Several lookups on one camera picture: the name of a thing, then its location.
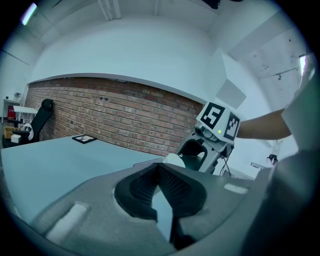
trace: white round object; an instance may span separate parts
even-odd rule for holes
[[[31,141],[34,137],[34,130],[32,129],[32,126],[30,123],[26,123],[22,128],[21,131],[27,131],[29,132],[28,140]]]
[[[164,164],[172,164],[175,166],[180,166],[186,168],[184,161],[177,154],[170,153],[163,160]]]

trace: black chair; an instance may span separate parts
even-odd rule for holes
[[[33,138],[31,140],[28,140],[28,136],[30,134],[29,131],[25,130],[14,130],[12,131],[13,134],[21,135],[21,141],[19,143],[11,142],[11,138],[5,138],[5,136],[2,136],[2,146],[3,148],[10,148],[15,147],[19,145],[25,145],[29,143],[38,142],[40,140],[40,132],[46,122],[48,121],[49,117],[54,112],[53,110],[54,104],[52,99],[45,99],[41,103],[41,107],[38,110],[38,113],[35,115],[34,119],[31,122],[31,126],[33,129]],[[22,121],[20,120],[10,120],[10,123],[14,124],[22,124]]]

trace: black object on ceiling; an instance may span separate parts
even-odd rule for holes
[[[218,9],[220,6],[221,0],[202,0],[205,2],[208,6],[210,6],[212,9]],[[242,2],[243,0],[230,0],[232,2]]]

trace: ceiling light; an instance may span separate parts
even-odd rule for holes
[[[300,58],[300,70],[301,70],[301,76],[304,73],[305,65],[306,65],[306,56],[301,56]]]
[[[26,25],[29,21],[29,19],[31,18],[32,14],[34,13],[34,11],[36,10],[37,6],[36,4],[33,2],[29,8],[25,11],[25,13],[21,16],[20,20],[22,22],[23,25]]]

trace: table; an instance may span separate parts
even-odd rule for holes
[[[21,218],[30,223],[46,206],[96,176],[164,158],[95,140],[64,137],[1,149],[4,177]]]
[[[31,123],[32,118],[30,117],[30,115],[33,116],[33,118],[35,118],[35,115],[38,113],[38,111],[32,107],[25,107],[25,106],[13,106],[13,110],[14,112],[17,113],[16,115],[16,119],[17,120],[21,120],[21,114],[29,114],[29,118],[27,118],[27,120],[29,120],[29,123]]]
[[[18,104],[19,106],[22,105],[22,102],[21,102],[21,101],[4,98],[4,99],[3,99],[3,107],[2,107],[2,118],[1,118],[1,123],[2,123],[2,124],[4,123],[6,103],[14,103],[14,104]]]

